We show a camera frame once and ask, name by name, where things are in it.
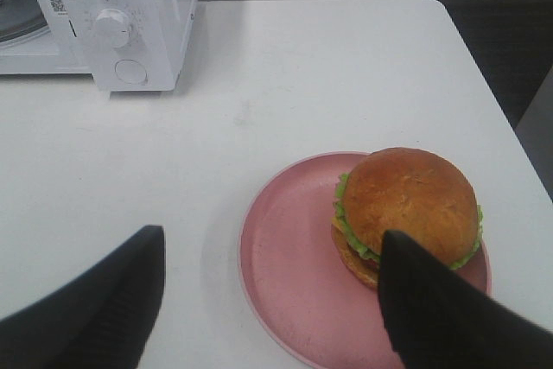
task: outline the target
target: white microwave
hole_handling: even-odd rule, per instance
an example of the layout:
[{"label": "white microwave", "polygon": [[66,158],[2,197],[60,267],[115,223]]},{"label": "white microwave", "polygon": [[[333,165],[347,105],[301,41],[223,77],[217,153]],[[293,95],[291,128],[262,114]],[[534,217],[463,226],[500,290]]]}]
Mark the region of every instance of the white microwave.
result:
[{"label": "white microwave", "polygon": [[196,1],[0,0],[0,74],[91,73],[102,90],[171,90]]}]

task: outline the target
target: white tabletop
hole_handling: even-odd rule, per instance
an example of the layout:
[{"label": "white tabletop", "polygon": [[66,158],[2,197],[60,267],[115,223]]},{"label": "white tabletop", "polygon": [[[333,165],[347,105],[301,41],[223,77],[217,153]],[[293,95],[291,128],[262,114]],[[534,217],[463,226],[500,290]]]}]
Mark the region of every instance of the white tabletop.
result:
[{"label": "white tabletop", "polygon": [[167,282],[140,367],[303,367],[239,284],[247,207],[280,169],[420,147],[473,183],[493,295],[553,329],[553,206],[445,9],[432,0],[200,4],[173,93],[0,78],[0,316],[145,224]]}]

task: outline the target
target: bottom bun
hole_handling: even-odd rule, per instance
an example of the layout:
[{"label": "bottom bun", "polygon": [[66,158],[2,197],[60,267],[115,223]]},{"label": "bottom bun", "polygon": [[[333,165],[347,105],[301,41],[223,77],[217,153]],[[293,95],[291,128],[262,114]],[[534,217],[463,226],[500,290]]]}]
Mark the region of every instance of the bottom bun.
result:
[{"label": "bottom bun", "polygon": [[344,265],[367,287],[377,287],[378,273],[369,268],[365,262],[347,244],[346,237],[336,227],[332,226],[332,240],[338,249]]}]

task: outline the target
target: sesame-free bun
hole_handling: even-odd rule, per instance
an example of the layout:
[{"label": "sesame-free bun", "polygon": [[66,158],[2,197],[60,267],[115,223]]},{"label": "sesame-free bun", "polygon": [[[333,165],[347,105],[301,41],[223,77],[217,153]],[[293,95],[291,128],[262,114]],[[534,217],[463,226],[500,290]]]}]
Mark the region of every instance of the sesame-free bun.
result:
[{"label": "sesame-free bun", "polygon": [[453,164],[425,150],[392,148],[365,157],[348,176],[342,206],[353,233],[377,254],[384,232],[397,229],[451,265],[478,235],[472,186]]},{"label": "sesame-free bun", "polygon": [[378,272],[369,268],[361,259],[357,252],[354,252],[347,244],[346,237],[336,227],[331,226],[332,240],[342,263],[359,279],[361,282],[372,289],[376,288],[378,281]]}]

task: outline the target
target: dial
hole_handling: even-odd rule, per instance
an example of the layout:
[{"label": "dial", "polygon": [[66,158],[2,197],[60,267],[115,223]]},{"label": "dial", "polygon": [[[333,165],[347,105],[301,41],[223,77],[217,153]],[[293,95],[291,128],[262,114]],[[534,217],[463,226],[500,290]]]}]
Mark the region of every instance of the dial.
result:
[{"label": "dial", "polygon": [[130,40],[130,18],[119,9],[102,10],[92,25],[95,38],[112,48],[124,47]]}]

